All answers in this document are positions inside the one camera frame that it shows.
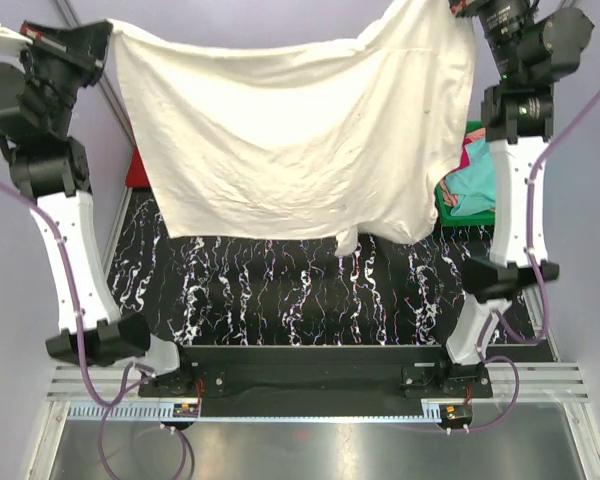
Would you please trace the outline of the cream white t shirt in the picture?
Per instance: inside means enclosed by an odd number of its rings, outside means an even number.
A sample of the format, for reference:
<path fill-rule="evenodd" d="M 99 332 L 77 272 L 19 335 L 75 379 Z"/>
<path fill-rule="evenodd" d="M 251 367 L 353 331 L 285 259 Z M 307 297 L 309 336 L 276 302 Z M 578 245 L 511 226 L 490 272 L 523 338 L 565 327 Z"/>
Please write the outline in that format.
<path fill-rule="evenodd" d="M 268 49 L 163 40 L 113 22 L 134 138 L 168 234 L 260 240 L 427 237 L 461 158 L 474 27 L 395 1 L 355 38 Z"/>

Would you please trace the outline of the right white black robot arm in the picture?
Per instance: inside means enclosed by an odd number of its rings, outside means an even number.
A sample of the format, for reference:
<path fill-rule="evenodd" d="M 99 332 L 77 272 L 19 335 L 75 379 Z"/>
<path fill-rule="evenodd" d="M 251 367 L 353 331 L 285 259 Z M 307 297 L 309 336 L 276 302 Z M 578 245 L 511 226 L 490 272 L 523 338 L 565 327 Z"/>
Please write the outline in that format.
<path fill-rule="evenodd" d="M 456 17 L 479 19 L 500 80 L 487 88 L 481 122 L 495 168 L 495 227 L 490 253 L 472 257 L 461 270 L 465 303 L 431 385 L 460 397 L 486 382 L 487 345 L 522 291 L 534 289 L 542 302 L 541 342 L 549 329 L 547 285 L 560 267 L 548 258 L 543 231 L 543 168 L 554 136 L 554 86 L 575 73 L 594 24 L 577 7 L 535 18 L 531 1 L 453 1 Z"/>

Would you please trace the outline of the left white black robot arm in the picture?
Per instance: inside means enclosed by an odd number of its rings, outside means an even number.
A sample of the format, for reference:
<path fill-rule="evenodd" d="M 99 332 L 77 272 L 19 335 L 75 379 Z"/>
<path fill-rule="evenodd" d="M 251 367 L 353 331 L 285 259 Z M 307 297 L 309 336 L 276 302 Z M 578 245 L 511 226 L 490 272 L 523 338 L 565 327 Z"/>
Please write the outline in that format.
<path fill-rule="evenodd" d="M 183 347 L 123 315 L 107 284 L 94 229 L 84 146 L 69 133 L 78 93 L 102 77 L 113 27 L 71 29 L 0 24 L 0 151 L 7 193 L 29 209 L 42 236 L 58 299 L 58 332 L 48 355 L 87 371 L 124 362 L 144 382 L 176 396 L 195 386 Z"/>

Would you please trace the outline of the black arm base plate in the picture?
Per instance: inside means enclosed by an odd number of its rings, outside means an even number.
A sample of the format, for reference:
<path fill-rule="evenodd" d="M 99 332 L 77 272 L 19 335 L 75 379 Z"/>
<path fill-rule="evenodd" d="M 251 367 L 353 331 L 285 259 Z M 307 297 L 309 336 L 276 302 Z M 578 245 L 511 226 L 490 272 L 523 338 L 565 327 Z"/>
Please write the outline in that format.
<path fill-rule="evenodd" d="M 144 398 L 199 399 L 203 419 L 398 420 L 424 399 L 490 399 L 486 367 L 455 366 L 436 346 L 196 346 L 199 385 L 148 385 Z"/>

